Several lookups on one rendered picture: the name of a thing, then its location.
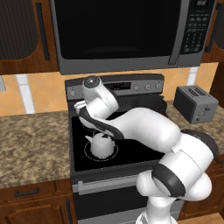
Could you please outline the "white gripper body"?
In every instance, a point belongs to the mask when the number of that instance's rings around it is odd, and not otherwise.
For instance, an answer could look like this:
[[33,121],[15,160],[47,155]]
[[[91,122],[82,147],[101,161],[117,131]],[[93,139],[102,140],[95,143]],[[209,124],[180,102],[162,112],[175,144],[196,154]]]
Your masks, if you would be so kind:
[[73,105],[78,116],[84,116],[87,113],[86,101],[78,101]]

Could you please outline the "white kettle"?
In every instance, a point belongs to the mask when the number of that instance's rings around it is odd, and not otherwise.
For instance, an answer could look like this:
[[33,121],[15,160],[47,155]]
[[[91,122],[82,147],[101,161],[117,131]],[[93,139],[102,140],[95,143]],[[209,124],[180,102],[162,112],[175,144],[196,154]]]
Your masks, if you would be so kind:
[[115,142],[112,138],[104,133],[98,133],[91,136],[86,136],[90,142],[90,151],[97,158],[107,158],[114,152]]

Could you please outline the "black and grey stove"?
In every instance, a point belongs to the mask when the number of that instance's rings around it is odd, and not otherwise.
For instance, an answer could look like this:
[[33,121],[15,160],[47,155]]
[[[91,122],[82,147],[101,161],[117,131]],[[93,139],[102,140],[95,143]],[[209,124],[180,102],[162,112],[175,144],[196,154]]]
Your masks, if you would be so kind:
[[[105,87],[115,91],[119,101],[119,109],[109,118],[117,118],[136,107],[149,108],[164,116],[167,103],[163,89],[155,88],[157,83],[164,85],[164,80],[158,73],[102,76]],[[152,169],[163,154],[134,140],[116,141],[115,151],[105,159],[92,155],[86,136],[93,137],[97,132],[83,126],[74,109],[74,104],[84,99],[82,82],[82,78],[65,81],[72,187],[79,181],[116,179]],[[147,84],[150,91],[144,88]],[[78,224],[136,224],[147,205],[136,186],[84,195],[73,192],[73,198]]]

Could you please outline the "grey microwave oven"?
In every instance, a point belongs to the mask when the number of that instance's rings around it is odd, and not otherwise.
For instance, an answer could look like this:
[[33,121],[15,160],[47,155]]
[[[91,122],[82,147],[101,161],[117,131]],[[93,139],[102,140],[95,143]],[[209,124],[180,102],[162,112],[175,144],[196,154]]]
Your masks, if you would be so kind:
[[190,0],[170,65],[181,0],[50,0],[59,71],[96,74],[197,67],[217,0]]

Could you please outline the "brown drawer front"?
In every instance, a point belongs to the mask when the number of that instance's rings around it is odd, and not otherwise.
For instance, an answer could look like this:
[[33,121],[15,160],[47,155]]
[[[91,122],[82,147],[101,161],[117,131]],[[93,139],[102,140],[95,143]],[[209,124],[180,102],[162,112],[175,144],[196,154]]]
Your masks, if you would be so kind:
[[[20,192],[33,191],[35,187],[39,188],[38,194],[27,195],[23,197],[14,197],[14,192],[19,190]],[[67,194],[72,192],[71,180],[69,178],[53,180],[42,183],[35,183],[31,185],[21,185],[15,187],[9,187],[0,189],[0,205],[6,203],[14,203],[19,200],[32,200],[39,199],[41,197],[58,196],[61,194]]]

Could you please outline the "grey toaster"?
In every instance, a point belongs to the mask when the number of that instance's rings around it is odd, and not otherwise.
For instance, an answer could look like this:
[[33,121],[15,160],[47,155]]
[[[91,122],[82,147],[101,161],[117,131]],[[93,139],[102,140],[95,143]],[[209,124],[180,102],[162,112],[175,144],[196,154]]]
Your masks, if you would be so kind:
[[176,88],[173,106],[191,124],[214,119],[219,101],[198,85]]

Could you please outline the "brown base cupboard door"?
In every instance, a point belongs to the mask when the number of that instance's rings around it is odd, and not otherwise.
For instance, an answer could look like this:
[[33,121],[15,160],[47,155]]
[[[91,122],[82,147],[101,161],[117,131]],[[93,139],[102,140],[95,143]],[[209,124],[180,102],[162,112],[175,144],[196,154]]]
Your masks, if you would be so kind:
[[0,206],[0,224],[69,224],[66,199],[70,201],[73,224],[77,224],[73,198],[69,195]]

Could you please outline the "brown base cupboard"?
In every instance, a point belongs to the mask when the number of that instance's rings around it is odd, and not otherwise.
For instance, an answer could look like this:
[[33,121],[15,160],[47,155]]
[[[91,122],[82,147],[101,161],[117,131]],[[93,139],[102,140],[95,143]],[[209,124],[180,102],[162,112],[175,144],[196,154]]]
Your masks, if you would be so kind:
[[224,163],[213,161],[206,174],[212,180],[211,194],[202,201],[186,201],[178,216],[179,221],[224,211]]

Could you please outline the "brown wall cupboard door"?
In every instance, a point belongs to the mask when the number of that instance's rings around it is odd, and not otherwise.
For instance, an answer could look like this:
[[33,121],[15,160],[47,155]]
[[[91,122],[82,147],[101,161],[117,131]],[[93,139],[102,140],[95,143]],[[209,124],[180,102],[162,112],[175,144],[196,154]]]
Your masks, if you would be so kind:
[[[49,61],[44,57],[36,2],[42,3]],[[58,71],[50,0],[0,0],[0,74]]]
[[224,0],[217,0],[201,62],[222,61],[224,61]]

